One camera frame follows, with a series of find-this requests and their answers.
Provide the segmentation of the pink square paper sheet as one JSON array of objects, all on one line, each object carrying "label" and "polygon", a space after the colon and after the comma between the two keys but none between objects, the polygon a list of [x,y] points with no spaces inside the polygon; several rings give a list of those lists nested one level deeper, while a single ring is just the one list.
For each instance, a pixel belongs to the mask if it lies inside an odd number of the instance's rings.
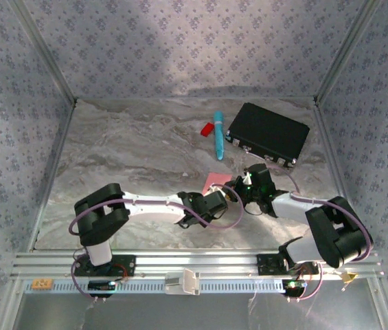
[{"label": "pink square paper sheet", "polygon": [[224,173],[209,173],[203,186],[202,194],[205,195],[212,184],[225,184],[232,179],[232,175]]}]

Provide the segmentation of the light blue pen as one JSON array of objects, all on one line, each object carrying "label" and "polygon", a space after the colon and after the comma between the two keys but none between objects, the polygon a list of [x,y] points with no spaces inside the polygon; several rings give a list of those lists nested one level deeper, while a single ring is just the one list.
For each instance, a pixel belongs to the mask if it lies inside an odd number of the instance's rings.
[{"label": "light blue pen", "polygon": [[221,111],[214,113],[215,152],[218,160],[224,157],[223,114]]}]

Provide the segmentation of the black case with chrome latches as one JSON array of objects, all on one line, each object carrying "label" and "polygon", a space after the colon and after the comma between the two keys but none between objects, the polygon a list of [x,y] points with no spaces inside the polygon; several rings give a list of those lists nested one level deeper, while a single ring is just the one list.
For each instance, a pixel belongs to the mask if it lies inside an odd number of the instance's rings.
[{"label": "black case with chrome latches", "polygon": [[246,102],[229,125],[225,140],[250,154],[292,168],[309,132],[304,123]]}]

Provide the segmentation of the right black electronics module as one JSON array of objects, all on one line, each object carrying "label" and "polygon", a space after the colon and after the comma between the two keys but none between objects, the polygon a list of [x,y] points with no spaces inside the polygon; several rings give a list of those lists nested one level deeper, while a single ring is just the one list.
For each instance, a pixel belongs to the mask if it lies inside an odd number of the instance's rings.
[{"label": "right black electronics module", "polygon": [[308,284],[304,280],[283,280],[282,285],[285,290],[283,293],[284,296],[301,298],[304,295]]}]

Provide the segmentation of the black electronics module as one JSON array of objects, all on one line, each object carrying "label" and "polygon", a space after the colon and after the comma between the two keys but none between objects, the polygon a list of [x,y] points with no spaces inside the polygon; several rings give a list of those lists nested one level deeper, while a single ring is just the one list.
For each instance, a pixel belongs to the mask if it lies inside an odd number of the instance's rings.
[{"label": "black electronics module", "polygon": [[282,285],[285,290],[283,293],[284,296],[301,298],[304,295],[308,284],[304,280],[283,280]]},{"label": "black electronics module", "polygon": [[89,291],[113,291],[117,283],[113,280],[90,280],[87,287]]}]

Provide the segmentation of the left black electronics module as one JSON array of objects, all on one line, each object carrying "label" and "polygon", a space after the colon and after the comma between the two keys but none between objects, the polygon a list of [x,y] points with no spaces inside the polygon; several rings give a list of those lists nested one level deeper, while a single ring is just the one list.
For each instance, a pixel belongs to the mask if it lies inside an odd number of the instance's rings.
[{"label": "left black electronics module", "polygon": [[90,280],[87,287],[89,291],[113,291],[117,283],[113,280]]}]

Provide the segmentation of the orange label tag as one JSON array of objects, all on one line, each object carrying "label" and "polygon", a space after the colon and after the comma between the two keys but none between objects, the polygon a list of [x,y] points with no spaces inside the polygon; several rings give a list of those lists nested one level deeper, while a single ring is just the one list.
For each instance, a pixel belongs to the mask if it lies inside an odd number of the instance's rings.
[{"label": "orange label tag", "polygon": [[33,290],[49,290],[52,289],[54,280],[52,278],[35,278],[32,281],[31,288]]}]

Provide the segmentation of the aluminium front mounting rail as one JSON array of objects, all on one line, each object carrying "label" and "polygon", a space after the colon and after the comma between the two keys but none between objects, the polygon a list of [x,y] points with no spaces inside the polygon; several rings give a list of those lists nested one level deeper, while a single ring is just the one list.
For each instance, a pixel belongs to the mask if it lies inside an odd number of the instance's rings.
[{"label": "aluminium front mounting rail", "polygon": [[[135,255],[135,271],[128,279],[164,279],[188,269],[200,279],[261,278],[257,255],[268,250],[118,250],[114,255]],[[35,251],[17,254],[10,278],[70,279],[71,250]]]}]

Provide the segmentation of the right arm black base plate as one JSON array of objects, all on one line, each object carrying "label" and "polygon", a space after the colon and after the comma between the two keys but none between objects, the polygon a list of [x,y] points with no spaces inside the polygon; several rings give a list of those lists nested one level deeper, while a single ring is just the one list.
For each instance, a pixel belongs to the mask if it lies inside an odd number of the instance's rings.
[{"label": "right arm black base plate", "polygon": [[257,254],[258,274],[267,276],[317,275],[319,268],[312,262],[294,263],[282,254]]}]

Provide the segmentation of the white plastic bracket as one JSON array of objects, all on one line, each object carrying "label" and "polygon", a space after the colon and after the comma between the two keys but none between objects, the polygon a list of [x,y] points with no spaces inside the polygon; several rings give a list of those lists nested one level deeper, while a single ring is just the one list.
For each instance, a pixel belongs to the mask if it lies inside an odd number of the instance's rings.
[{"label": "white plastic bracket", "polygon": [[164,280],[164,292],[167,295],[198,296],[200,294],[200,273],[190,269],[167,273]]}]

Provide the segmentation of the aluminium table side rail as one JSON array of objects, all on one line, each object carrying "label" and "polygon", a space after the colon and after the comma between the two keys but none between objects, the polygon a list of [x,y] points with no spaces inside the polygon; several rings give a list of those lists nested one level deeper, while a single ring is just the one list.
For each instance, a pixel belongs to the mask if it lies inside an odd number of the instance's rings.
[{"label": "aluminium table side rail", "polygon": [[34,225],[31,230],[31,235],[28,240],[27,247],[25,248],[25,252],[33,252],[35,250],[35,245],[39,233],[39,225],[42,223],[43,220],[43,215],[55,180],[60,156],[71,124],[71,119],[76,108],[76,103],[77,99],[74,98],[72,100],[72,103],[66,108],[67,112],[58,128],[58,132],[52,145],[52,149],[50,151],[46,167],[44,168],[42,176],[43,180],[41,182],[41,187],[38,192],[39,197],[37,199],[38,204],[36,214],[34,216]]},{"label": "aluminium table side rail", "polygon": [[[339,207],[345,206],[352,214],[354,214],[352,209],[352,202],[347,197],[345,185],[341,176],[341,169],[337,162],[336,155],[334,154],[334,145],[321,116],[322,113],[318,107],[315,107],[313,112],[315,123],[319,130],[321,141],[325,150],[332,182],[334,183],[339,196],[342,196],[342,199],[344,199],[342,202],[339,201]],[[344,217],[345,222],[343,223],[343,227],[337,228],[339,234],[338,243],[340,244],[339,247],[341,248],[341,251],[346,252],[349,250],[349,254],[353,254],[354,250],[358,248],[356,254],[359,254],[359,252],[364,253],[366,250],[366,241],[365,237],[363,237],[363,233],[352,219],[350,219],[347,215]]]}]

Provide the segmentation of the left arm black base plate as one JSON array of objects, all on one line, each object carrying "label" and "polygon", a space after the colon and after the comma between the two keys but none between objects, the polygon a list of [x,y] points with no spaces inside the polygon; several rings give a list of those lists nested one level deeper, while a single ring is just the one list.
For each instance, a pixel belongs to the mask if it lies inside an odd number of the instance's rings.
[{"label": "left arm black base plate", "polygon": [[114,255],[108,263],[94,266],[89,256],[81,256],[77,260],[79,266],[75,267],[73,275],[80,277],[128,277],[134,275],[135,263],[135,255]]}]

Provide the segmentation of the aluminium frame leg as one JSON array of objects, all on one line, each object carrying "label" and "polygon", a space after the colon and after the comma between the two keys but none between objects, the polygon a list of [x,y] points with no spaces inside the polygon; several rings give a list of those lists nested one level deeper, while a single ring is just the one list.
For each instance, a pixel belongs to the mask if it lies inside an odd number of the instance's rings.
[{"label": "aluminium frame leg", "polygon": [[382,330],[388,330],[388,305],[379,278],[368,278],[367,283]]},{"label": "aluminium frame leg", "polygon": [[11,280],[0,308],[0,330],[13,330],[24,294],[24,280]]}]

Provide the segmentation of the aluminium corner post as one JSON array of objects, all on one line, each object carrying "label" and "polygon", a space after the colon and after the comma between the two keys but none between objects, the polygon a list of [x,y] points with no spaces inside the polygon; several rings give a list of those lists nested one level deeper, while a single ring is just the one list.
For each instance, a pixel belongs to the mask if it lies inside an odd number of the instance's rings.
[{"label": "aluminium corner post", "polygon": [[356,16],[352,20],[352,24],[347,31],[347,34],[340,44],[332,64],[329,66],[329,69],[323,77],[320,87],[314,96],[317,107],[321,107],[325,102],[327,96],[347,65],[355,47],[365,33],[371,19],[383,1],[384,0],[363,0]]},{"label": "aluminium corner post", "polygon": [[40,30],[38,29],[35,20],[32,18],[27,6],[23,0],[7,0],[12,11],[15,13],[23,30],[31,41],[36,53],[44,62],[47,71],[55,82],[58,90],[67,99],[67,101],[74,107],[76,98],[74,97],[64,75],[62,74],[52,51],[45,42]]}]

